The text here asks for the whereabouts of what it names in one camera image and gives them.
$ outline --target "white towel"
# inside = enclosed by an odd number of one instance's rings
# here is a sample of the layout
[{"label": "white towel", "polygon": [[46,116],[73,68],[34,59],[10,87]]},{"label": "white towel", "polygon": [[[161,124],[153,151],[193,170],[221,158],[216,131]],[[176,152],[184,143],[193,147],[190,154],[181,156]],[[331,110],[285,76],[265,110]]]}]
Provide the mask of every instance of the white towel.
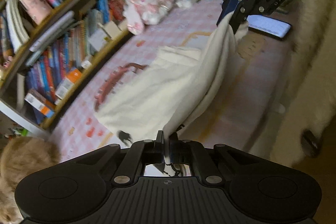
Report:
[{"label": "white towel", "polygon": [[110,94],[95,114],[111,132],[122,130],[132,141],[170,135],[188,126],[209,106],[223,82],[226,60],[248,30],[244,23],[233,34],[228,14],[211,34],[203,51],[160,47],[156,59],[132,81]]}]

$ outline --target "book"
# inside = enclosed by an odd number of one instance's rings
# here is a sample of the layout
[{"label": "book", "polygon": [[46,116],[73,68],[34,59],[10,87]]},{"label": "book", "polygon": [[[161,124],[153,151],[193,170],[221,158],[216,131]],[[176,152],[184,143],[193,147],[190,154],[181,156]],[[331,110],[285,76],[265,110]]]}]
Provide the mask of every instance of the book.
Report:
[{"label": "book", "polygon": [[55,85],[54,85],[53,76],[52,76],[52,73],[51,73],[51,68],[50,68],[50,65],[49,65],[48,51],[45,51],[43,53],[43,60],[44,60],[45,73],[46,73],[46,76],[47,76],[47,83],[48,83],[48,87],[49,87],[49,90],[50,90],[51,101],[54,102],[56,100]]},{"label": "book", "polygon": [[54,42],[52,45],[52,55],[54,58],[55,69],[56,69],[56,77],[57,77],[57,86],[62,81],[61,70],[60,70],[60,62],[59,62],[59,45],[58,41]]},{"label": "book", "polygon": [[54,114],[55,106],[34,89],[28,91],[25,100],[48,118]]},{"label": "book", "polygon": [[93,25],[94,32],[103,25],[103,13],[98,11],[97,9],[92,10],[92,22],[90,24]]},{"label": "book", "polygon": [[70,59],[69,59],[69,33],[66,32],[63,37],[64,44],[64,69],[65,72],[68,73],[70,71]]},{"label": "book", "polygon": [[0,13],[0,28],[1,28],[2,56],[5,60],[7,60],[9,58],[9,56],[13,56],[14,52],[13,52],[13,48],[12,48],[11,41],[10,41],[10,38],[9,38],[6,12],[5,11]]},{"label": "book", "polygon": [[97,9],[103,14],[103,24],[106,24],[112,20],[109,11],[110,9],[108,0],[98,0]]},{"label": "book", "polygon": [[80,49],[80,26],[75,28],[75,45],[76,45],[76,52],[75,52],[75,58],[76,58],[76,68],[80,68],[82,63],[81,58],[81,49]]},{"label": "book", "polygon": [[88,42],[89,39],[89,18],[85,17],[84,18],[84,39],[85,39],[85,53],[86,56],[91,54],[91,50],[90,50],[90,43]]},{"label": "book", "polygon": [[50,87],[49,87],[48,80],[47,80],[47,73],[46,73],[46,69],[45,69],[45,65],[44,65],[44,57],[41,56],[39,58],[39,61],[40,61],[39,64],[40,64],[43,86],[44,86],[44,94],[45,94],[46,98],[51,101],[52,98],[51,98]]},{"label": "book", "polygon": [[38,71],[38,78],[39,78],[39,81],[40,81],[40,84],[41,84],[41,94],[45,94],[44,81],[43,81],[40,61],[37,62],[37,71]]},{"label": "book", "polygon": [[81,63],[86,57],[86,45],[85,45],[85,25],[84,21],[81,21],[79,26],[79,40],[80,40],[80,52],[81,52]]},{"label": "book", "polygon": [[52,76],[53,83],[54,83],[54,86],[55,86],[55,89],[56,89],[59,83],[57,81],[57,71],[56,71],[56,68],[55,68],[55,62],[54,62],[52,47],[49,46],[47,48],[47,51],[48,51],[49,66],[50,66],[50,69],[51,69],[51,76]]},{"label": "book", "polygon": [[[37,90],[37,85],[34,80],[34,70],[33,69],[28,71],[27,77],[26,77],[26,83],[27,83],[28,90],[30,89]],[[44,119],[43,114],[39,112],[35,107],[33,107],[33,111],[34,111],[34,115],[36,118],[36,123],[40,124]]]},{"label": "book", "polygon": [[34,85],[35,90],[37,90],[39,93],[43,93],[43,86],[41,83],[40,72],[37,63],[35,63],[33,66],[33,79],[34,83],[36,83],[36,85]]},{"label": "book", "polygon": [[59,53],[59,68],[61,71],[61,79],[63,80],[65,77],[65,60],[64,60],[64,43],[63,40],[60,39],[58,41],[58,53]]},{"label": "book", "polygon": [[123,15],[126,0],[109,0],[110,16],[119,23],[125,19]]},{"label": "book", "polygon": [[74,36],[75,36],[75,29],[72,28],[69,30],[69,69],[71,70],[75,64],[75,57],[74,57]]}]

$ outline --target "pink plush toy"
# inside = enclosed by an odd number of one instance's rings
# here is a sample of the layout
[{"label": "pink plush toy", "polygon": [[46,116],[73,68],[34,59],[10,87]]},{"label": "pink plush toy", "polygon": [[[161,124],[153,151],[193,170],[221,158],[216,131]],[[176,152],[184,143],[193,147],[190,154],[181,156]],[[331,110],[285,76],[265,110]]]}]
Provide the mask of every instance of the pink plush toy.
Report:
[{"label": "pink plush toy", "polygon": [[128,30],[133,34],[141,34],[144,25],[156,25],[167,15],[174,0],[126,0],[124,16]]}]

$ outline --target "pink checkered mat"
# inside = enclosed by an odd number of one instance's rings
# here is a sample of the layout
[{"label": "pink checkered mat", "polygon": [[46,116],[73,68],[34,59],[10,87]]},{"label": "pink checkered mat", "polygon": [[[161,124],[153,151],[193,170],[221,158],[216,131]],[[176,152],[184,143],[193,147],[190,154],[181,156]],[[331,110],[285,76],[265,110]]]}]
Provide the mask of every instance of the pink checkered mat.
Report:
[{"label": "pink checkered mat", "polygon": [[[150,64],[159,46],[194,46],[206,43],[216,28],[221,0],[202,0],[189,10],[173,9],[156,26],[132,37],[94,76],[60,119],[50,140],[62,153],[62,161],[80,156],[110,143],[126,145],[109,132],[94,116],[98,89],[119,66],[128,63]],[[267,40],[250,60],[238,55],[234,69],[227,72],[225,83],[209,109],[183,134],[182,138],[201,141],[206,147],[216,143],[243,149],[250,141],[268,105],[288,50],[286,43]],[[131,71],[121,82],[136,77]]]}]

